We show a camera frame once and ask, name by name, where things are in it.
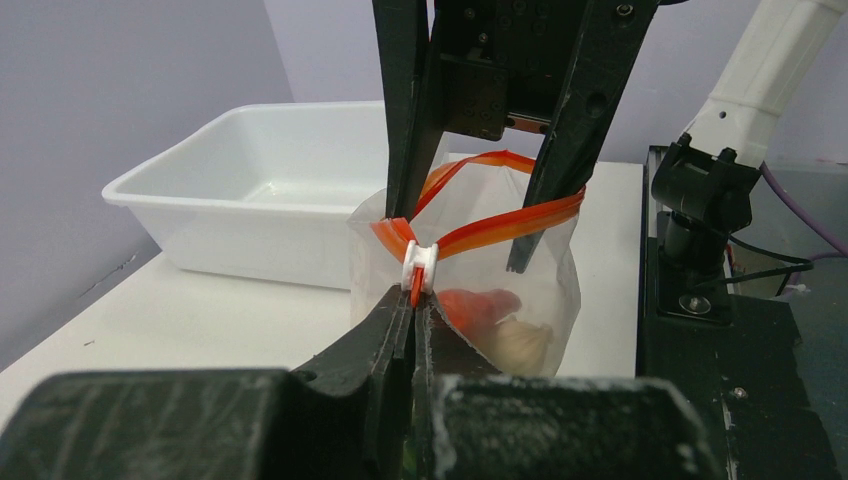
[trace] white plastic bin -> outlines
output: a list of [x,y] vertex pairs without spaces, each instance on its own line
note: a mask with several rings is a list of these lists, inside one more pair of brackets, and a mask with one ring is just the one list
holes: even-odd
[[103,198],[129,207],[179,268],[348,288],[345,220],[385,188],[387,168],[382,102],[247,106]]

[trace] ziplock bag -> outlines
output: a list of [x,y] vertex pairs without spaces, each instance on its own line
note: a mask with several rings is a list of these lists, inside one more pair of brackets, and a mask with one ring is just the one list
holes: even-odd
[[[437,243],[433,292],[451,325],[506,373],[554,375],[580,310],[569,244],[585,188],[521,208],[534,163],[507,151],[445,163],[427,177],[411,223],[383,218],[385,190],[363,202],[348,220],[351,323],[399,282],[410,240]],[[507,271],[512,240],[542,230],[525,272]]]

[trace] red object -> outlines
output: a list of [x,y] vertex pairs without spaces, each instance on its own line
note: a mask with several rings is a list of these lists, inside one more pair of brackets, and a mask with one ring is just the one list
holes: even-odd
[[424,269],[417,267],[412,275],[412,290],[409,292],[409,303],[413,307],[417,307],[418,299],[421,297],[421,284],[424,282]]
[[521,308],[521,299],[508,290],[474,293],[457,288],[437,296],[450,323],[470,340]]

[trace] garlic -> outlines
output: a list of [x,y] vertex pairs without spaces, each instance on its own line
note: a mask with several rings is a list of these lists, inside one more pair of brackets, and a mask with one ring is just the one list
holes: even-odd
[[515,315],[510,315],[481,338],[477,348],[505,373],[538,375],[545,363],[553,333],[549,325],[520,322]]

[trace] table surface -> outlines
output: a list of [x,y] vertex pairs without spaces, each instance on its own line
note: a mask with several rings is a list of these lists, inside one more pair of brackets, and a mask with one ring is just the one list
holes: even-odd
[[[598,163],[572,239],[582,307],[558,376],[633,377],[642,166]],[[151,260],[0,372],[0,426],[60,372],[294,368],[349,328],[349,292]]]

